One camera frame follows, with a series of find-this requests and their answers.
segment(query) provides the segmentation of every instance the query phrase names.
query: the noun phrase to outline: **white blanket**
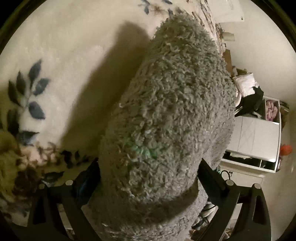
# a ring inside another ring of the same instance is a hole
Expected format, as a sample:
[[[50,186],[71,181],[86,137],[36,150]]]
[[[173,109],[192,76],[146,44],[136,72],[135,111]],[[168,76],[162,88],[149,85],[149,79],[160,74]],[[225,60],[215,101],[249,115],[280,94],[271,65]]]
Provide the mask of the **white blanket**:
[[[6,149],[0,153],[0,161],[11,158],[10,177],[16,179],[29,167],[43,179],[46,173],[65,171],[55,180],[60,185],[85,169],[83,160],[97,156],[108,115],[135,75],[156,28],[180,11],[199,18],[222,53],[205,0],[47,0],[35,10],[0,55],[0,138],[11,138],[9,129],[19,133],[17,142],[22,144],[16,157]],[[64,162],[63,150],[72,154],[74,168]],[[12,189],[4,190],[0,183],[0,191],[14,202],[20,195]],[[0,206],[14,222],[25,223],[5,201]]]

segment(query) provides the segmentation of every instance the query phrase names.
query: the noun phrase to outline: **red object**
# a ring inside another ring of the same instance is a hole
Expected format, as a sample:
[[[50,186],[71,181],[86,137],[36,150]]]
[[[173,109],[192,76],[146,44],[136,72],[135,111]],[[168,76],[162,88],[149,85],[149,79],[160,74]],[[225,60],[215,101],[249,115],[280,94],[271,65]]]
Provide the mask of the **red object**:
[[[293,149],[290,145],[283,145],[279,151],[280,156],[287,156],[292,153]]]

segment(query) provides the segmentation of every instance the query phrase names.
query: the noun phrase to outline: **clutter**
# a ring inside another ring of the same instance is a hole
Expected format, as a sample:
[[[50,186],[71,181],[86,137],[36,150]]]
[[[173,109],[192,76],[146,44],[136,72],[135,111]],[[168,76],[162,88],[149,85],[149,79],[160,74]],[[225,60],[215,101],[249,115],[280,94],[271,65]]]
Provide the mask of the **clutter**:
[[[273,121],[278,113],[278,108],[274,105],[272,100],[266,101],[266,120]]]
[[[288,121],[289,105],[283,101],[280,101],[280,113],[281,113],[281,129],[283,129]]]
[[[237,99],[235,100],[235,107],[237,107],[242,100],[242,94],[238,90],[236,92],[236,97]]]
[[[235,117],[245,114],[251,114],[253,111],[259,109],[264,92],[261,90],[259,86],[258,88],[253,87],[253,90],[255,92],[254,94],[242,98],[240,104],[236,107],[236,109],[239,109],[240,107],[243,108],[235,114]]]
[[[232,71],[233,71],[233,77],[238,76],[237,68],[235,66],[232,66]]]
[[[259,87],[259,84],[255,81],[253,73],[234,77],[233,81],[235,86],[242,94],[242,97],[255,94],[253,87]]]
[[[235,152],[230,152],[230,156],[237,157],[237,158],[243,158],[243,159],[251,158],[250,156],[242,155],[242,154],[235,153]]]
[[[232,33],[224,32],[222,34],[222,37],[224,41],[235,41],[234,34]]]
[[[284,156],[288,156],[292,153],[293,148],[291,145],[282,145],[281,149],[279,151],[279,159],[278,159],[278,166],[276,171],[278,172],[281,169],[283,159],[285,158]]]
[[[237,75],[247,75],[248,74],[248,71],[247,69],[239,69],[239,68],[236,68],[237,69]]]

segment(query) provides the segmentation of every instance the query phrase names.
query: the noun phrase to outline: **gray fuzzy cover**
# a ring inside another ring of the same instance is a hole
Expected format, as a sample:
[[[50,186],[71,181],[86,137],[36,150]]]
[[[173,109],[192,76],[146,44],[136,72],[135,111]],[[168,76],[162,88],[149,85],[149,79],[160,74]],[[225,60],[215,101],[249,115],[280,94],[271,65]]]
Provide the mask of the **gray fuzzy cover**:
[[[232,134],[235,88],[198,21],[157,30],[101,140],[102,183],[89,208],[102,240],[184,240],[207,202],[197,180]]]

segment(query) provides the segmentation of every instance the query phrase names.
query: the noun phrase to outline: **floral pattern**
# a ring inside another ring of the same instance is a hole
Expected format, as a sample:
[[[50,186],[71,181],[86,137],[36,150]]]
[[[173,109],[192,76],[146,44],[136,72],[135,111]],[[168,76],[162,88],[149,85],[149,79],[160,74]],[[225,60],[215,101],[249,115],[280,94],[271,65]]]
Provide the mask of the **floral pattern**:
[[[138,6],[140,7],[144,7],[144,12],[148,15],[151,11],[154,12],[155,14],[160,13],[163,14],[164,12],[168,12],[169,15],[173,14],[173,11],[168,8],[168,10],[164,10],[162,9],[160,6],[156,5],[156,4],[151,4],[149,1],[147,0],[141,0],[143,3],[139,4]],[[162,2],[168,4],[168,5],[172,5],[173,3],[169,0],[161,0]]]
[[[20,130],[19,120],[26,110],[36,120],[46,118],[38,102],[31,101],[33,95],[43,94],[50,84],[50,79],[39,78],[41,65],[42,60],[34,63],[27,79],[19,71],[15,83],[8,81],[8,97],[15,107],[7,112],[5,130],[0,116],[0,207],[8,220],[11,220],[13,212],[20,211],[23,217],[27,216],[30,197],[40,183],[54,186],[65,170],[96,159],[80,156],[79,151],[73,155],[52,142],[43,148],[35,141],[39,132]]]

